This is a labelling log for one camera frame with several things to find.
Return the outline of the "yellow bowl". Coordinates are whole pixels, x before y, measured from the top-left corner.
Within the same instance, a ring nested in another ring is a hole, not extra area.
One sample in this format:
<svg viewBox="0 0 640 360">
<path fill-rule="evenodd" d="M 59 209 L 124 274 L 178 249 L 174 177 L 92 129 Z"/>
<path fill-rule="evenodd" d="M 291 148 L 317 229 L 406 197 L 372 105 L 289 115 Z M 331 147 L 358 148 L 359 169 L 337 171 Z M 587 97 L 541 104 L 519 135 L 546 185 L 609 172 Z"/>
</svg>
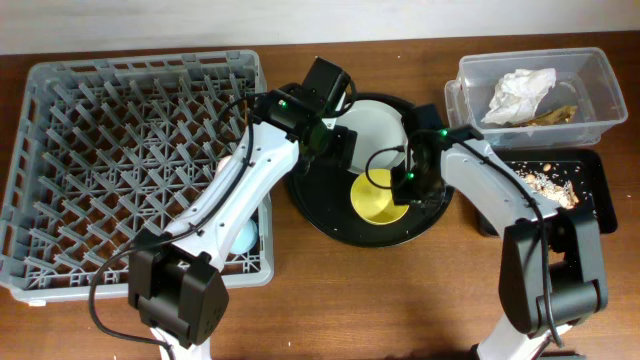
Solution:
<svg viewBox="0 0 640 360">
<path fill-rule="evenodd" d="M 409 210 L 408 205 L 396 205 L 392 192 L 374 186 L 365 173 L 354 180 L 350 190 L 350 201 L 361 219 L 377 226 L 397 222 Z"/>
</svg>

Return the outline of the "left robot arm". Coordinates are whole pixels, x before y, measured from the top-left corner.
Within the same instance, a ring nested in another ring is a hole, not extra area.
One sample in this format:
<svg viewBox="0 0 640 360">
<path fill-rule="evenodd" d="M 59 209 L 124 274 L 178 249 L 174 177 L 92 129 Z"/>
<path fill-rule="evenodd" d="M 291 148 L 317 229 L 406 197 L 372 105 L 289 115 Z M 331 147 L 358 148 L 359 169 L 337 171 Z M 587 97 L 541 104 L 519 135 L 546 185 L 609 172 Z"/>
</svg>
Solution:
<svg viewBox="0 0 640 360">
<path fill-rule="evenodd" d="M 327 123 L 354 98 L 295 84 L 259 95 L 238 148 L 206 190 L 162 233 L 137 235 L 128 300 L 162 358 L 209 358 L 210 337 L 229 303 L 222 271 L 239 233 L 282 177 L 331 147 Z"/>
</svg>

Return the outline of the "food scraps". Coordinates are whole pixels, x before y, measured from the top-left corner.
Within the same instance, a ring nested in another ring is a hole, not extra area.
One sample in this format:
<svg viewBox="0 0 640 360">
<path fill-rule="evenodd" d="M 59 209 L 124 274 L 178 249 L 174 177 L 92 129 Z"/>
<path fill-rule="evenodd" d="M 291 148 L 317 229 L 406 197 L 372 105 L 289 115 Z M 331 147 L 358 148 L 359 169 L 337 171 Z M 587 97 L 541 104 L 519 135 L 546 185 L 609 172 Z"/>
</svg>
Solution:
<svg viewBox="0 0 640 360">
<path fill-rule="evenodd" d="M 540 170 L 532 170 L 522 166 L 515 172 L 537 193 L 558 203 L 565 209 L 573 209 L 580 202 L 574 191 L 573 183 L 570 180 L 561 180 L 551 163 L 541 163 Z"/>
</svg>

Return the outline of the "white tissue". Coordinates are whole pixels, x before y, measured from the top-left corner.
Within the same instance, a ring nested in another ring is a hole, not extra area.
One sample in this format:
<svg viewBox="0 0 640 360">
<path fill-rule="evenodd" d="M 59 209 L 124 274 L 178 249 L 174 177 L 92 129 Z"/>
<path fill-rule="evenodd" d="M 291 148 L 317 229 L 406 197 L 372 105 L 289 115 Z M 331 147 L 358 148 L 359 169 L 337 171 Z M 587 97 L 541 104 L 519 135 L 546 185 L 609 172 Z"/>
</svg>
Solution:
<svg viewBox="0 0 640 360">
<path fill-rule="evenodd" d="M 556 84 L 556 70 L 516 69 L 495 85 L 489 111 L 481 122 L 489 125 L 516 125 L 534 117 L 542 99 Z"/>
</svg>

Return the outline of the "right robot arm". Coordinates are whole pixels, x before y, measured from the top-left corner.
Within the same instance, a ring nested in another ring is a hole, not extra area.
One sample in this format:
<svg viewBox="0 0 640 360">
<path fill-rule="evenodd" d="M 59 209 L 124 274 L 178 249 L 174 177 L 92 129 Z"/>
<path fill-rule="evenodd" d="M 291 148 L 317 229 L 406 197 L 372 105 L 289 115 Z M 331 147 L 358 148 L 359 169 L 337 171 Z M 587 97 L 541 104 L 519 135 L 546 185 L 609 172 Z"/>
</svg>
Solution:
<svg viewBox="0 0 640 360">
<path fill-rule="evenodd" d="M 391 172 L 397 205 L 421 205 L 454 188 L 502 241 L 503 315 L 476 359 L 540 359 L 550 345 L 608 304 L 600 230 L 588 209 L 565 209 L 529 186 L 470 126 L 418 129 Z"/>
</svg>

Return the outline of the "gold snack wrapper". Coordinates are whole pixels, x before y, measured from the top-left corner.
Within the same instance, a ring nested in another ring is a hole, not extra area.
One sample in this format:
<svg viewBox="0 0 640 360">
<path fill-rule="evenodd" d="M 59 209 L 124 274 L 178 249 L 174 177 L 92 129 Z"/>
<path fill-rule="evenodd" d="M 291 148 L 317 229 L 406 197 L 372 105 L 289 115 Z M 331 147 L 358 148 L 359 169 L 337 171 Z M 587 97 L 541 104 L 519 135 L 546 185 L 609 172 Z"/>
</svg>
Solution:
<svg viewBox="0 0 640 360">
<path fill-rule="evenodd" d="M 570 123 L 578 110 L 577 106 L 566 105 L 519 124 L 519 127 L 551 126 Z"/>
</svg>

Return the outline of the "blue cup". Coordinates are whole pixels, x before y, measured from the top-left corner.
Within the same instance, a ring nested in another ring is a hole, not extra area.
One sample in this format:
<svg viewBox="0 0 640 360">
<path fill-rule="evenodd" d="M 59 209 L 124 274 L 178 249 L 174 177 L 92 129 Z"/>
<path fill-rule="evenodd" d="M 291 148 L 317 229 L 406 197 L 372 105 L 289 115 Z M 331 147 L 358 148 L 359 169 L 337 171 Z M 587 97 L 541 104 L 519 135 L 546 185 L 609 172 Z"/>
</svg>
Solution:
<svg viewBox="0 0 640 360">
<path fill-rule="evenodd" d="M 242 255 L 250 252 L 258 239 L 258 225 L 253 219 L 249 219 L 238 232 L 229 252 L 233 255 Z"/>
</svg>

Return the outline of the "pink cup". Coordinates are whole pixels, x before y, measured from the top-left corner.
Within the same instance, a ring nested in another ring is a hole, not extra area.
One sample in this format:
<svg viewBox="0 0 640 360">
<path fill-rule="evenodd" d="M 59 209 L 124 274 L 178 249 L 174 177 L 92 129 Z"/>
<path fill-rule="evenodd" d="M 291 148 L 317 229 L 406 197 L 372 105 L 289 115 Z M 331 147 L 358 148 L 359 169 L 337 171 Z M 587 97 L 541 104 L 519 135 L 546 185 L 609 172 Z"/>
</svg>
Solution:
<svg viewBox="0 0 640 360">
<path fill-rule="evenodd" d="M 231 160 L 230 156 L 221 158 L 216 165 L 216 172 L 217 173 L 221 172 L 224 169 L 224 167 L 229 163 L 230 160 Z"/>
</svg>

